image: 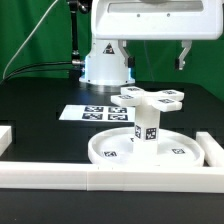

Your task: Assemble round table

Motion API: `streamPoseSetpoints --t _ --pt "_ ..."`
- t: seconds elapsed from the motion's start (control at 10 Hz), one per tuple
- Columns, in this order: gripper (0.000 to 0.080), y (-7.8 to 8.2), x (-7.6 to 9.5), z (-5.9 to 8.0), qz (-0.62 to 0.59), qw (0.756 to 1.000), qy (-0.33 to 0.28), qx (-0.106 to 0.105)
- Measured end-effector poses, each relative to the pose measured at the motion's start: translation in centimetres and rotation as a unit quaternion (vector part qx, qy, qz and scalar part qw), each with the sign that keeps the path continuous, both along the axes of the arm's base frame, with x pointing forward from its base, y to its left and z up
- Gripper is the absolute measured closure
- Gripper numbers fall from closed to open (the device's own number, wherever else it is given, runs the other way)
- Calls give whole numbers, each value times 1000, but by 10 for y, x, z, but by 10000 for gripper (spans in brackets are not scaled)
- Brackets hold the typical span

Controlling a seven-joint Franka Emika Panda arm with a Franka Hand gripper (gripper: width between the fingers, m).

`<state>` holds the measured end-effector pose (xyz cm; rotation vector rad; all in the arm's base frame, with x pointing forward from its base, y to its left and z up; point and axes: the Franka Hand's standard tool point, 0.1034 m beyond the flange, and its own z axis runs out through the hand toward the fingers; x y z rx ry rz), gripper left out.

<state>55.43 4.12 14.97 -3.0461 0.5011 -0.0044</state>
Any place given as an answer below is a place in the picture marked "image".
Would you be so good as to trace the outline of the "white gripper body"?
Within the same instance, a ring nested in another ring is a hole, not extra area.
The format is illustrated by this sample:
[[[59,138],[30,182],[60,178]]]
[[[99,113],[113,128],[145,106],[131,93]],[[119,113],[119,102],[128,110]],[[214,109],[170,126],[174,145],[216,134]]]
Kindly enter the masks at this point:
[[[223,33],[224,0],[93,0],[98,39],[206,40]]]

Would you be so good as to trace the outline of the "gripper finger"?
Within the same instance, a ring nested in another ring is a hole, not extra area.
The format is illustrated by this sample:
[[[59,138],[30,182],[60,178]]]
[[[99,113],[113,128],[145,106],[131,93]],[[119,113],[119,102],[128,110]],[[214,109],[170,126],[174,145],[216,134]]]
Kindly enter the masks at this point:
[[[179,57],[175,60],[175,68],[177,70],[183,70],[185,66],[185,58],[187,54],[190,52],[192,47],[191,40],[182,40],[181,41],[182,52],[180,53]]]
[[[127,50],[127,42],[125,40],[118,41],[119,49],[119,69],[124,72],[135,67],[135,57],[131,56]]]

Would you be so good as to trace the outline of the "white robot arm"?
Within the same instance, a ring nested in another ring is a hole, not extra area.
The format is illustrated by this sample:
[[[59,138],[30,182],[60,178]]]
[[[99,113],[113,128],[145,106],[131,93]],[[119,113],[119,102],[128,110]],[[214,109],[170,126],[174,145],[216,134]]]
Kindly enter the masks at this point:
[[[92,46],[83,83],[132,84],[128,40],[179,40],[181,70],[194,40],[215,40],[223,32],[224,0],[93,0]]]

